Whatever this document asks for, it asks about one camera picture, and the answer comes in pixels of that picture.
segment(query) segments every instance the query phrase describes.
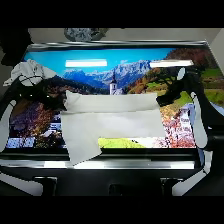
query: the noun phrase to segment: landscape print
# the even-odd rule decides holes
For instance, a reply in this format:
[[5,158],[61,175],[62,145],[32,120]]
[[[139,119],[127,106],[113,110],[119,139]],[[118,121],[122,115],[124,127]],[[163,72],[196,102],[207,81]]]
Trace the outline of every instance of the landscape print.
[[[46,93],[65,95],[65,90],[88,94],[163,95],[176,80],[180,67],[151,68],[154,60],[192,60],[201,70],[201,81],[210,102],[224,107],[224,78],[213,55],[202,48],[154,48],[29,52],[32,59],[57,72]],[[106,59],[107,66],[67,68],[66,60]],[[160,108],[165,138],[99,139],[101,148],[192,148],[195,147],[189,111],[193,104],[186,92],[173,104]],[[21,101],[10,119],[10,138],[6,147],[66,148],[62,138],[60,114],[41,103]]]

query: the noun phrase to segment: snowy mountain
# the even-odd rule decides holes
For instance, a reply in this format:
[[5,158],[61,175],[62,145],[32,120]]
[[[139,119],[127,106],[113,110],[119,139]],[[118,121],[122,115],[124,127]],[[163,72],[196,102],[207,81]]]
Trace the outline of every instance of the snowy mountain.
[[137,79],[142,78],[150,70],[149,60],[140,60],[133,63],[119,64],[109,71],[85,73],[81,69],[68,71],[63,78],[84,82],[97,88],[109,88],[113,72],[118,84],[118,88],[123,88]]

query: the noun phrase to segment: church tower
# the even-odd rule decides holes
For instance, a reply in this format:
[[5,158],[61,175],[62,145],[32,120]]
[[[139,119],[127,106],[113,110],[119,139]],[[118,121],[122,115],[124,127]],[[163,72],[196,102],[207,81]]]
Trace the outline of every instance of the church tower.
[[117,90],[117,81],[115,79],[115,72],[112,76],[112,81],[110,83],[110,95],[114,95]]

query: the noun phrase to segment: blue sky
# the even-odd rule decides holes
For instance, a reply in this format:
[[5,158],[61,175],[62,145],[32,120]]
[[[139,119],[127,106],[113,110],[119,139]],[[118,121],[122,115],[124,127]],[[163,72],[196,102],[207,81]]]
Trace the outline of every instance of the blue sky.
[[121,63],[132,63],[139,60],[161,60],[173,50],[172,48],[154,49],[107,49],[107,50],[69,50],[69,51],[45,51],[28,52],[25,60],[32,59],[46,66],[59,75],[63,75],[66,69],[66,60],[106,59],[105,67],[80,67],[84,72],[107,71]]

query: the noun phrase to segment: folded cloth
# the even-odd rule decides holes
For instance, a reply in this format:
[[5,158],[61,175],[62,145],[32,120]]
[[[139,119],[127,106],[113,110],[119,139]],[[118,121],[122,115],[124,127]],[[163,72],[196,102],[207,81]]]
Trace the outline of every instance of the folded cloth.
[[38,64],[34,60],[28,59],[27,62],[21,62],[14,67],[11,72],[11,78],[6,80],[3,86],[9,86],[19,77],[21,83],[25,86],[33,86],[43,79],[49,79],[56,75],[56,72]]
[[129,95],[81,95],[66,90],[67,113],[118,113],[158,109],[157,93]]
[[65,107],[70,110],[61,112],[61,123],[62,136],[73,165],[101,154],[98,138],[165,137],[156,94],[117,95],[118,107],[111,95],[93,97],[73,94],[73,98],[71,94],[66,92],[68,100]]

